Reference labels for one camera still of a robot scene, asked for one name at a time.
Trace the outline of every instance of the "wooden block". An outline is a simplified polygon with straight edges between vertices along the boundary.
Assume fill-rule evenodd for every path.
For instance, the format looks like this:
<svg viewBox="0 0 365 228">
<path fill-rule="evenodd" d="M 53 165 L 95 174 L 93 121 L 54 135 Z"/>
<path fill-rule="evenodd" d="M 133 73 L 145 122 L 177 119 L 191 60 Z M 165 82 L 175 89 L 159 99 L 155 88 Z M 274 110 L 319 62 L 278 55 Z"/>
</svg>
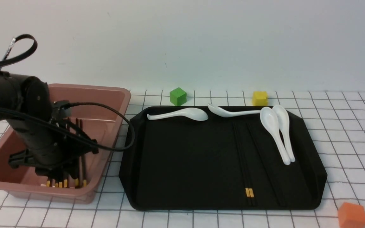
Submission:
<svg viewBox="0 0 365 228">
<path fill-rule="evenodd" d="M 337 212 L 340 228 L 364 228 L 365 211 L 361 205 L 345 202 Z"/>
<path fill-rule="evenodd" d="M 170 92 L 170 102 L 175 106 L 181 106 L 187 102 L 187 93 L 180 87 Z"/>
<path fill-rule="evenodd" d="M 253 106 L 267 106 L 268 105 L 268 95 L 265 91 L 255 91 L 252 97 Z"/>
</svg>

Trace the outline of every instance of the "grid line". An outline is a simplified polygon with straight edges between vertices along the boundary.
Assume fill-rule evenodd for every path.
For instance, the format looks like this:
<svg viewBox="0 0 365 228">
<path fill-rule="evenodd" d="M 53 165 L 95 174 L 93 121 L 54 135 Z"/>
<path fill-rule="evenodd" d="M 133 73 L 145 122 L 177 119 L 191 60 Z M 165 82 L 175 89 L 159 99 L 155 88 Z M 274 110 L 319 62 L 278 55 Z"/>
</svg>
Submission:
<svg viewBox="0 0 365 228">
<path fill-rule="evenodd" d="M 133 99 L 136 99 L 134 102 L 131 102 L 131 104 L 128 106 L 127 110 L 127 118 L 132 118 L 134 115 L 138 114 L 140 111 L 142 111 L 144 108 L 149 106 L 172 106 L 172 105 L 162 105 L 161 103 L 166 101 L 164 99 L 168 99 L 169 96 L 167 96 L 167 93 L 165 90 L 157 90 L 156 93 L 149 93 L 148 90 L 142 91 L 142 93 L 134 94 L 132 91 Z M 325 195 L 323 196 L 323 201 L 330 202 L 330 206 L 333 207 L 333 210 L 336 208 L 339 209 L 339 204 L 346 201 L 356 201 L 361 205 L 365 206 L 365 196 L 363 197 L 362 194 L 365 194 L 365 192 L 362 192 L 361 187 L 365 186 L 365 176 L 361 177 L 360 179 L 354 178 L 353 176 L 348 176 L 348 173 L 361 173 L 361 175 L 365 175 L 365 93 L 328 93 L 328 92 L 305 92 L 305 93 L 295 93 L 295 92 L 274 92 L 270 93 L 271 98 L 269 98 L 269 101 L 272 105 L 274 104 L 281 104 L 284 106 L 285 109 L 288 109 L 289 112 L 293 112 L 296 115 L 299 115 L 301 118 L 304 119 L 305 123 L 307 124 L 307 129 L 310 132 L 311 138 L 313 139 L 313 142 L 315 143 L 317 152 L 319 156 L 321 156 L 321 159 L 323 160 L 323 164 L 325 169 L 328 172 L 328 180 L 325 184 Z M 199 102 L 204 102 L 206 99 L 209 101 L 215 103 L 215 105 L 220 104 L 227 104 L 227 106 L 232 106 L 235 104 L 238 104 L 243 99 L 244 106 L 250 106 L 251 100 L 249 102 L 249 99 L 252 98 L 252 95 L 247 91 L 236 91 L 231 93 L 230 91 L 206 91 L 206 93 L 201 91 L 193 91 L 190 95 L 187 97 L 193 99 L 194 106 L 201 105 Z M 0 124 L 0 137 L 2 136 L 3 129 L 2 125 Z M 122 133 L 120 132 L 118 136 L 118 140 L 124 140 L 126 138 L 127 131 L 127 125 L 126 123 L 122 124 Z M 107 162 L 107 168 L 105 173 L 102 175 L 102 181 L 101 189 L 97 189 L 95 191 L 96 198 L 94 202 L 96 202 L 97 205 L 93 205 L 93 207 L 86 207 L 86 208 L 80 208 L 75 207 L 75 203 L 73 202 L 72 205 L 68 204 L 68 207 L 62 208 L 59 205 L 54 205 L 53 200 L 50 200 L 50 202 L 45 203 L 38 203 L 33 202 L 32 205 L 30 205 L 30 199 L 31 195 L 28 196 L 28 199 L 24 199 L 23 203 L 18 203 L 18 206 L 15 206 L 15 203 L 8 204 L 8 194 L 0 195 L 0 221 L 1 221 L 1 215 L 6 214 L 10 210 L 19 210 L 16 212 L 17 219 L 16 224 L 15 222 L 11 225 L 1 225 L 0 227 L 19 227 L 19 228 L 30 228 L 31 226 L 23 226 L 22 222 L 25 218 L 23 218 L 24 215 L 27 215 L 28 211 L 25 212 L 25 210 L 31 210 L 32 209 L 46 209 L 45 214 L 43 215 L 44 211 L 41 211 L 39 214 L 40 221 L 42 222 L 41 226 L 45 224 L 45 220 L 48 218 L 49 212 L 52 210 L 63 210 L 63 212 L 68 215 L 68 218 L 65 217 L 66 221 L 63 221 L 63 225 L 60 227 L 68 227 L 71 226 L 73 220 L 79 220 L 84 218 L 79 218 L 80 213 L 88 215 L 88 218 L 86 218 L 86 221 L 88 221 L 88 224 L 85 224 L 87 227 L 96 227 L 97 224 L 100 224 L 103 222 L 102 216 L 105 214 L 114 214 L 118 215 L 118 218 L 113 218 L 113 225 L 117 228 L 123 228 L 128 227 L 131 216 L 136 215 L 136 219 L 139 219 L 138 221 L 133 221 L 136 227 L 143 228 L 147 225 L 156 225 L 157 223 L 162 222 L 163 225 L 167 223 L 167 227 L 171 227 L 170 222 L 178 222 L 179 220 L 176 220 L 178 218 L 171 217 L 170 221 L 170 215 L 175 215 L 179 213 L 191 213 L 187 214 L 188 217 L 185 217 L 186 219 L 192 219 L 190 221 L 192 224 L 189 224 L 188 226 L 192 226 L 193 228 L 195 226 L 198 226 L 198 224 L 202 221 L 201 219 L 207 216 L 207 215 L 213 215 L 215 216 L 213 222 L 215 222 L 215 225 L 218 227 L 222 227 L 226 225 L 226 218 L 233 218 L 230 217 L 232 215 L 234 216 L 241 216 L 241 225 L 239 227 L 245 227 L 246 222 L 248 219 L 246 216 L 249 215 L 256 215 L 256 216 L 265 216 L 265 224 L 263 226 L 265 227 L 277 227 L 280 226 L 278 224 L 279 219 L 277 218 L 287 218 L 288 226 L 290 226 L 289 218 L 291 218 L 292 226 L 299 228 L 301 227 L 308 227 L 309 224 L 299 224 L 299 220 L 296 218 L 315 218 L 317 225 L 319 228 L 322 227 L 322 219 L 334 219 L 337 218 L 337 214 L 335 213 L 328 213 L 328 212 L 322 212 L 323 210 L 326 210 L 325 208 L 317 208 L 313 210 L 312 213 L 307 213 L 305 215 L 295 213 L 295 211 L 289 211 L 289 213 L 283 213 L 283 214 L 271 214 L 267 211 L 255 211 L 254 213 L 247 213 L 244 210 L 238 210 L 234 213 L 229 213 L 226 211 L 144 211 L 143 213 L 134 213 L 136 210 L 131 209 L 130 205 L 128 205 L 128 202 L 126 200 L 127 196 L 124 191 L 121 191 L 120 189 L 107 189 L 105 188 L 105 185 L 109 182 L 106 181 L 108 178 L 118 178 L 119 173 L 117 172 L 120 161 L 113 161 L 114 157 L 116 155 L 114 152 L 111 152 L 110 158 Z M 341 191 L 343 186 L 348 186 L 349 193 L 343 194 Z M 102 208 L 100 206 L 100 203 L 103 202 L 106 194 L 117 194 L 119 203 L 117 203 L 116 206 L 111 208 Z M 161 218 L 161 215 L 164 215 L 162 221 L 159 221 L 159 219 L 153 220 L 155 217 L 150 217 L 148 212 L 154 212 L 159 213 L 158 216 Z"/>
</svg>

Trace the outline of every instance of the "chopstick gold tip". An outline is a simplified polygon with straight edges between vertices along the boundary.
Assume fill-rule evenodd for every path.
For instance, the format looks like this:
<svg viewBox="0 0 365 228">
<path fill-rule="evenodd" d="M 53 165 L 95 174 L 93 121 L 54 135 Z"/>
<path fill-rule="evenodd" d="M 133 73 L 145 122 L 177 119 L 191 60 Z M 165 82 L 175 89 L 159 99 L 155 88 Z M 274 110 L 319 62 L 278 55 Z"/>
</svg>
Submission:
<svg viewBox="0 0 365 228">
<path fill-rule="evenodd" d="M 80 180 L 78 178 L 74 180 L 74 185 L 75 185 L 75 188 L 78 188 L 79 187 Z"/>
<path fill-rule="evenodd" d="M 254 198 L 254 193 L 253 193 L 253 189 L 252 188 L 245 188 L 246 191 L 246 196 L 249 198 Z"/>
</svg>

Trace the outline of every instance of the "spoon bowl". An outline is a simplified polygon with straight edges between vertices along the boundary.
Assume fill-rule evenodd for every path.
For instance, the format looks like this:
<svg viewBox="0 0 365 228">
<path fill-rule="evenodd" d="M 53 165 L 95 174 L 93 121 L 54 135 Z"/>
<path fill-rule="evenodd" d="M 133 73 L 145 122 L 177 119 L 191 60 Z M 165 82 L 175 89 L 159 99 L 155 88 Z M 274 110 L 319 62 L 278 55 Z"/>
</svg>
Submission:
<svg viewBox="0 0 365 228">
<path fill-rule="evenodd" d="M 291 161 L 288 157 L 287 151 L 285 150 L 284 144 L 281 141 L 277 115 L 271 108 L 264 107 L 261 109 L 260 120 L 263 127 L 271 134 L 272 138 L 274 139 L 284 164 L 289 165 Z"/>
<path fill-rule="evenodd" d="M 218 107 L 213 104 L 208 104 L 209 111 L 211 111 L 213 114 L 218 115 L 220 117 L 238 117 L 243 115 L 249 115 L 249 114 L 258 114 L 260 113 L 260 110 L 251 110 L 251 111 L 226 111 L 221 107 Z"/>
<path fill-rule="evenodd" d="M 160 120 L 164 118 L 170 118 L 170 117 L 187 117 L 194 121 L 206 121 L 208 120 L 208 115 L 204 110 L 201 110 L 199 108 L 184 108 L 177 111 L 160 114 L 160 115 L 149 115 L 147 114 L 147 118 L 150 121 L 153 120 Z"/>
</svg>

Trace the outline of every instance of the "white ceramic spoon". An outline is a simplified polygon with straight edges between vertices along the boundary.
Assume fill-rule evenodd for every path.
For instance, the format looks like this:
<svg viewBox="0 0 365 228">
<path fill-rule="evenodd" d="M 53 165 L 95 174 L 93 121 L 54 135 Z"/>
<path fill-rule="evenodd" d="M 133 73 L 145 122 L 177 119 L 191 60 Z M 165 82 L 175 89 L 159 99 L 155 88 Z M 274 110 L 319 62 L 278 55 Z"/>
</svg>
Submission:
<svg viewBox="0 0 365 228">
<path fill-rule="evenodd" d="M 264 107 L 261 109 L 260 120 L 264 128 L 271 134 L 272 138 L 274 139 L 284 164 L 289 165 L 291 161 L 288 157 L 287 151 L 285 150 L 284 144 L 281 141 L 277 115 L 271 108 Z"/>
<path fill-rule="evenodd" d="M 177 111 L 153 116 L 147 114 L 147 118 L 150 121 L 178 116 L 187 117 L 193 119 L 194 121 L 206 121 L 208 119 L 207 113 L 199 108 L 184 108 Z"/>
<path fill-rule="evenodd" d="M 294 152 L 292 151 L 291 140 L 290 140 L 290 117 L 288 116 L 287 110 L 281 105 L 274 105 L 272 110 L 278 117 L 278 127 L 283 134 L 285 149 L 287 150 L 288 157 L 291 162 L 295 162 Z"/>
<path fill-rule="evenodd" d="M 243 115 L 249 115 L 249 114 L 258 114 L 260 113 L 260 110 L 252 110 L 252 111 L 226 111 L 221 107 L 218 107 L 213 104 L 208 104 L 209 110 L 220 117 L 238 117 Z"/>
</svg>

